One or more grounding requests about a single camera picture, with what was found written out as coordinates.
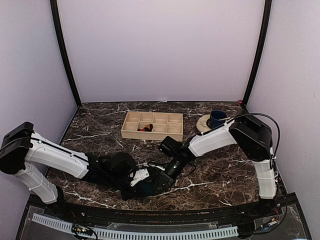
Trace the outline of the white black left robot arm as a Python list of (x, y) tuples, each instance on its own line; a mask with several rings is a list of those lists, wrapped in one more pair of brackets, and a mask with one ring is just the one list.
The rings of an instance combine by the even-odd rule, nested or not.
[(28, 121), (22, 123), (2, 140), (1, 172), (14, 175), (40, 197), (60, 218), (67, 218), (70, 206), (63, 201), (61, 188), (47, 180), (35, 164), (65, 172), (87, 183), (119, 190), (124, 200), (153, 194), (153, 181), (159, 169), (147, 164), (138, 166), (127, 153), (113, 157), (96, 157), (59, 146), (33, 130)]

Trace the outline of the green christmas bear sock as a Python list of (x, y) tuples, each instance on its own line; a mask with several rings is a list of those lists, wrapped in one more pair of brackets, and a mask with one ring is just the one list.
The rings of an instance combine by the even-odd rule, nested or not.
[(154, 196), (157, 191), (157, 183), (153, 180), (140, 181), (138, 191), (143, 197)]

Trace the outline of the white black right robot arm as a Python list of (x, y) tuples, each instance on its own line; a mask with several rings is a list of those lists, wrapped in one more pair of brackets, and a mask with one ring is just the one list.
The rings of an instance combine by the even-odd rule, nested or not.
[(167, 136), (159, 150), (172, 160), (159, 175), (170, 187), (184, 167), (196, 158), (220, 148), (238, 145), (253, 163), (262, 201), (255, 205), (255, 213), (266, 217), (275, 208), (272, 199), (277, 193), (276, 152), (271, 128), (259, 120), (260, 113), (246, 113), (233, 117), (227, 122), (206, 132), (196, 134), (185, 143)]

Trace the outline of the wooden compartment tray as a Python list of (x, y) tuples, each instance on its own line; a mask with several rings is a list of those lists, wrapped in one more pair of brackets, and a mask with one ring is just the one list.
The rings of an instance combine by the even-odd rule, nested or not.
[(183, 114), (130, 111), (121, 128), (124, 139), (162, 141), (166, 137), (181, 142), (184, 136)]

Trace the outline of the black red yellow argyle sock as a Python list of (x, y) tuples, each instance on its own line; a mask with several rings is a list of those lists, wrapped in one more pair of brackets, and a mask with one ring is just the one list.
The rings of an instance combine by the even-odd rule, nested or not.
[(152, 132), (154, 126), (152, 123), (145, 124), (144, 122), (140, 122), (137, 128), (138, 132)]

